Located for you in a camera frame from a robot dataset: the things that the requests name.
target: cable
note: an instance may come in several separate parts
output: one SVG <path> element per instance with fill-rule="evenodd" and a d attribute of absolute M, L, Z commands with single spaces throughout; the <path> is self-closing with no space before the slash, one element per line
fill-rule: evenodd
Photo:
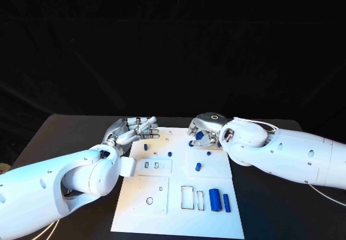
<path fill-rule="evenodd" d="M 55 222 L 51 223 L 51 225 L 45 228 L 42 233 L 32 240 L 36 240 L 42 236 L 42 234 L 49 230 L 49 228 L 52 227 L 53 224 L 55 224 Z"/>
<path fill-rule="evenodd" d="M 270 123 L 267 123 L 267 122 L 264 122 L 264 121 L 248 120 L 248 119 L 239 118 L 239 117 L 235 117 L 234 119 L 241 120 L 241 121 L 247 121 L 247 122 L 251 122 L 251 123 L 264 124 L 264 125 L 270 126 L 270 127 L 274 129 L 274 131 L 275 131 L 277 129 L 280 129 L 277 126 L 274 126 L 273 124 L 270 124 Z"/>
<path fill-rule="evenodd" d="M 340 205 L 343 205 L 343 206 L 346 207 L 346 204 L 345 204 L 345 203 L 336 201 L 332 197 L 329 197 L 327 195 L 324 195 L 310 184 L 309 184 L 309 186 L 310 186 L 310 187 L 316 190 L 316 192 L 317 192 L 319 194 L 322 194 L 329 200 L 335 201 L 336 203 L 339 203 Z"/>
<path fill-rule="evenodd" d="M 52 234 L 53 234 L 53 232 L 55 232 L 55 230 L 56 230 L 56 226 L 58 226 L 59 221 L 61 221 L 61 219 L 58 220 L 58 222 L 56 222 L 56 224 L 55 224 L 55 226 L 53 226 L 52 232 L 51 232 L 46 240 L 49 240 L 49 238 L 51 238 L 51 236 L 52 236 Z"/>

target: white board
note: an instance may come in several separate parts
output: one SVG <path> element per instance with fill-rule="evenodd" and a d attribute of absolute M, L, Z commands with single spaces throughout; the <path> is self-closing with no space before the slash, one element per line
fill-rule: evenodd
<path fill-rule="evenodd" d="M 196 156 L 200 155 L 203 157 L 205 155 L 202 152 L 205 151 L 203 148 L 189 146 L 189 141 L 195 138 L 188 136 L 186 128 L 160 127 L 159 130 L 160 139 L 137 141 L 131 146 L 130 157 L 137 159 L 137 168 L 134 178 L 126 177 L 123 181 L 111 231 L 244 239 L 228 155 L 218 147 L 205 148 L 211 151 L 211 156 L 206 159 L 209 162 L 202 163 L 199 172 L 205 173 L 195 176 L 190 168 L 193 168 L 193 161 L 198 160 Z M 136 179 L 143 178 L 141 174 L 149 175 L 143 173 L 141 167 L 149 159 L 153 162 L 170 160 L 172 163 L 170 173 L 169 171 L 162 171 L 160 177 L 157 174 L 156 177 L 147 177 L 169 179 L 166 214 L 149 213 L 146 210 L 144 213 L 141 213 L 141 210 L 134 212 L 133 209 L 149 207 L 149 204 L 144 202 L 149 195 L 140 193 L 141 197 L 134 196 L 134 190 L 139 189 L 139 180 Z M 182 186 L 193 187 L 193 209 L 182 209 Z M 213 212 L 211 209 L 209 189 L 219 189 L 222 203 L 222 211 L 219 212 Z M 198 208 L 198 191 L 203 192 L 203 210 Z M 228 194 L 231 213 L 225 212 L 222 194 Z"/>

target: blue battery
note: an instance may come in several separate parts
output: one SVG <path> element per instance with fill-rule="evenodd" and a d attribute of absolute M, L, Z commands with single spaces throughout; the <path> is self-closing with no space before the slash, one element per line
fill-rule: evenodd
<path fill-rule="evenodd" d="M 200 171 L 200 167 L 202 167 L 202 164 L 200 164 L 200 162 L 196 164 L 196 168 L 195 168 L 195 170 L 199 172 Z"/>
<path fill-rule="evenodd" d="M 221 192 L 219 189 L 209 189 L 209 197 L 211 197 L 211 210 L 213 212 L 222 211 L 222 200 L 221 200 Z"/>
<path fill-rule="evenodd" d="M 231 213 L 229 196 L 226 194 L 224 194 L 224 203 L 225 203 L 225 212 Z"/>

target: robotic hand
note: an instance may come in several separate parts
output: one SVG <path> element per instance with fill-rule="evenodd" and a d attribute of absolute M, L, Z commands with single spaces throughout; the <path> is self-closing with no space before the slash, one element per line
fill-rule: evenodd
<path fill-rule="evenodd" d="M 89 150 L 0 175 L 0 240 L 16 239 L 105 196 L 118 176 L 133 177 L 136 159 L 121 157 L 131 142 L 160 137 L 156 117 L 120 119 Z"/>
<path fill-rule="evenodd" d="M 265 130 L 258 124 L 273 128 Z M 188 129 L 193 146 L 212 146 L 218 140 L 231 159 L 297 183 L 346 189 L 346 145 L 310 133 L 274 125 L 228 119 L 215 112 L 196 116 Z"/>

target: black background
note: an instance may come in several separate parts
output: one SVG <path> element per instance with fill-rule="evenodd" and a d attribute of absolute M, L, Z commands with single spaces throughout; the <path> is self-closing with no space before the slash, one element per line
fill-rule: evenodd
<path fill-rule="evenodd" d="M 293 119 L 345 137 L 346 24 L 336 5 L 0 3 L 0 152 L 52 114 Z"/>

